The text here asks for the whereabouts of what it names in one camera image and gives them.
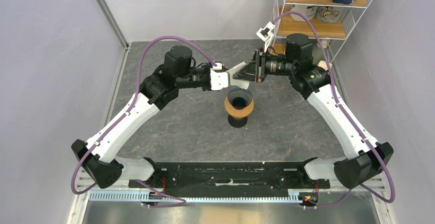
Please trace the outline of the wooden holder block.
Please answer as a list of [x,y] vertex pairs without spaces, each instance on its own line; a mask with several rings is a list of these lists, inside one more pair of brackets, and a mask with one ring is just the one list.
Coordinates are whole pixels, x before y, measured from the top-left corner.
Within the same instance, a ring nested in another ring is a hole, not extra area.
[[318,63],[318,67],[323,68],[325,71],[329,71],[329,69],[331,68],[331,63],[328,63],[325,60],[321,60]]

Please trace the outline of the orange coffee dripper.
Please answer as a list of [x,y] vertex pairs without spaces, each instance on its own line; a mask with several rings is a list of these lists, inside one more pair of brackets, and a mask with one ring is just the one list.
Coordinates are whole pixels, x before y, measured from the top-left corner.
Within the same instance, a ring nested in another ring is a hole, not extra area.
[[252,100],[246,107],[237,109],[230,103],[229,99],[226,98],[224,101],[224,107],[228,113],[229,124],[235,128],[242,128],[247,124],[248,116],[254,109],[254,101]]

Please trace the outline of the green spray bottle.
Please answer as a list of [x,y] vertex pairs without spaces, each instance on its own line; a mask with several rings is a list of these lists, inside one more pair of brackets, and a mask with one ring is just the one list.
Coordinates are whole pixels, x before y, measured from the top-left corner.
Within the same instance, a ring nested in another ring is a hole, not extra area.
[[317,41],[317,46],[325,51],[327,51],[331,40],[330,39],[320,39]]

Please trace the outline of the white jar with label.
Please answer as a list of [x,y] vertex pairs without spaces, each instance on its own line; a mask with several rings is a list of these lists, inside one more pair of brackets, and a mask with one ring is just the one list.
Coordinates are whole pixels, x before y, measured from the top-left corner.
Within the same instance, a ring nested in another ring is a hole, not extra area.
[[[317,9],[318,9],[318,6],[314,6],[314,5],[293,4],[293,5],[291,5],[290,11],[298,12],[298,13],[304,15],[308,20],[311,20],[315,17]],[[295,21],[298,21],[298,22],[304,21],[304,19],[298,14],[291,14],[290,16]]]

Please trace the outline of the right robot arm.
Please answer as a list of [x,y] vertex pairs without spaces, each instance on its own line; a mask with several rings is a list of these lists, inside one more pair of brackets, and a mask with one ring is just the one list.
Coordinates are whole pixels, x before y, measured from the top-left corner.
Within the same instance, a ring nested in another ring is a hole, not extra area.
[[367,132],[342,101],[334,78],[313,63],[313,44],[305,34],[286,38],[285,52],[273,54],[271,48],[255,50],[250,62],[237,65],[233,79],[262,83],[268,75],[286,76],[299,92],[324,118],[344,152],[343,158],[314,159],[296,173],[297,183],[308,188],[317,179],[337,179],[353,189],[384,172],[391,190],[394,183],[386,165],[393,155],[388,142],[379,143]]

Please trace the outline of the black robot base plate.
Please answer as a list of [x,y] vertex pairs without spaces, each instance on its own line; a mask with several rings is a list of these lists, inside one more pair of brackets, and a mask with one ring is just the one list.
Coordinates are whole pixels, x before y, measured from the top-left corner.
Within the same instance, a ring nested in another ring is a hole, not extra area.
[[289,189],[329,189],[327,179],[313,180],[307,161],[152,162],[145,180],[153,188],[180,198],[285,197]]

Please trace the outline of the white paper coffee filter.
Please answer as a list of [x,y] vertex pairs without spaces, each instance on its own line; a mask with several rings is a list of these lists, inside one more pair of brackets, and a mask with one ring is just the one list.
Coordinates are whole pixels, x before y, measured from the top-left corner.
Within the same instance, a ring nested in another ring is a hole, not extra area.
[[247,65],[246,62],[241,62],[234,67],[226,70],[228,74],[229,86],[239,87],[247,90],[249,88],[249,81],[240,79],[239,72]]

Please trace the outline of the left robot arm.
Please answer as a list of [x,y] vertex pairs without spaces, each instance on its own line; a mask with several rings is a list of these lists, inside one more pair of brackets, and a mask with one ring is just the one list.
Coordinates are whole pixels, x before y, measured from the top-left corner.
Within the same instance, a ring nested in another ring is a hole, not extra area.
[[179,95],[180,89],[202,88],[218,91],[230,85],[230,74],[221,63],[203,63],[193,67],[192,50],[174,46],[164,56],[163,64],[146,77],[124,108],[96,135],[86,141],[76,140],[71,148],[82,167],[101,189],[119,179],[142,180],[156,187],[161,174],[148,159],[117,156],[127,140],[150,118]]

